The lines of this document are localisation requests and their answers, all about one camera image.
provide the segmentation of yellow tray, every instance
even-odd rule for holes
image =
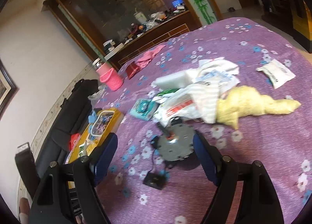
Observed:
[[[118,129],[122,119],[124,118],[124,114],[121,113],[116,108],[110,108],[110,109],[101,110],[101,111],[99,111],[97,113],[97,115],[99,115],[103,111],[114,111],[113,117],[109,121],[108,125],[106,126],[103,135],[101,137],[96,137],[95,140],[94,140],[94,144],[91,144],[91,145],[89,145],[87,147],[87,155],[90,155],[92,153],[93,149],[96,146],[100,146],[105,141],[107,135],[110,132],[116,133],[116,131],[117,131],[117,129]],[[88,133],[89,125],[87,126],[87,128],[83,132],[83,134],[80,137],[79,141],[75,143],[75,146],[74,146],[73,150],[70,152],[70,154],[69,154],[69,156],[67,158],[66,163],[72,163],[73,161],[78,159],[78,157],[79,157],[79,146],[84,144],[85,140],[87,139],[87,137],[89,135],[89,133]]]

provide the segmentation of black couch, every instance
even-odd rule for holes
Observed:
[[[64,99],[60,113],[52,124],[35,162],[40,178],[50,162],[63,164],[69,154],[71,135],[81,132],[87,125],[92,107],[88,96],[98,91],[97,80],[80,80],[72,94]]]

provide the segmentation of purple bedspread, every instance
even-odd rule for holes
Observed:
[[[152,167],[150,140],[161,132],[155,121],[143,121],[127,112],[138,98],[150,98],[159,90],[160,76],[198,67],[198,60],[225,57],[239,65],[241,83],[274,99],[294,98],[302,106],[289,115],[247,116],[239,119],[239,131],[222,124],[188,121],[211,145],[236,161],[263,162],[276,189],[285,223],[291,223],[311,194],[312,108],[311,65],[280,35],[250,19],[231,18],[170,39],[149,65],[123,86],[106,93],[95,105],[116,107],[125,115],[120,125],[118,149],[107,177],[96,188],[105,212],[114,224],[200,223],[216,187],[201,166],[193,170],[166,170],[167,185],[159,191],[142,184]],[[270,59],[284,63],[296,75],[278,89],[256,68]],[[119,74],[125,77],[125,68]],[[164,174],[163,160],[154,156],[155,169]],[[228,223],[233,223],[240,195],[234,198]]]

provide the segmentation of picture frame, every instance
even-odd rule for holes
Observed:
[[[17,87],[0,60],[0,119]]]

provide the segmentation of tiled floor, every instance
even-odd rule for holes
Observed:
[[[292,36],[286,34],[285,32],[275,28],[274,26],[270,25],[269,23],[263,21],[261,19],[261,15],[263,14],[261,6],[255,7],[248,7],[244,9],[236,10],[235,12],[226,12],[223,14],[224,19],[231,18],[231,17],[245,17],[248,19],[253,20],[254,22],[259,23],[267,27],[268,29],[278,33],[285,39],[287,39],[294,47],[296,47],[299,52],[312,64],[312,54],[308,53],[299,43],[297,43]]]

